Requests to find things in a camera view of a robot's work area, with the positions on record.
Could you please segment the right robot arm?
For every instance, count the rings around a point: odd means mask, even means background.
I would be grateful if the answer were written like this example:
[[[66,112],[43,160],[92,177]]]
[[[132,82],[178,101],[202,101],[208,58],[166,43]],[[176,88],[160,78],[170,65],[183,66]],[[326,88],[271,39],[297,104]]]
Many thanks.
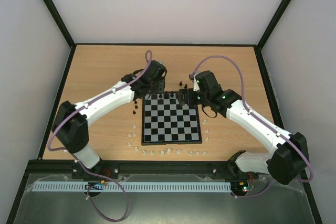
[[[197,73],[193,83],[193,88],[178,91],[180,104],[210,107],[215,115],[221,115],[244,128],[268,151],[262,154],[238,154],[235,161],[229,164],[232,176],[239,178],[247,172],[263,173],[287,185],[308,166],[309,153],[304,135],[299,132],[291,134],[268,121],[247,105],[241,95],[231,89],[223,90],[211,71]]]

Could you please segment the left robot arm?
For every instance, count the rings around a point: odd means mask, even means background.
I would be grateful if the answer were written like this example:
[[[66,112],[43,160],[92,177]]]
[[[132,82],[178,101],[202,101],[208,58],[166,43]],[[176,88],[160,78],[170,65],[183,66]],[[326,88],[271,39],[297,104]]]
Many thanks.
[[[63,149],[73,155],[87,169],[94,168],[100,156],[89,145],[89,127],[112,110],[144,98],[151,93],[163,93],[167,69],[158,61],[151,61],[145,69],[125,75],[110,89],[88,100],[72,104],[63,102],[52,126],[51,140],[56,137]]]

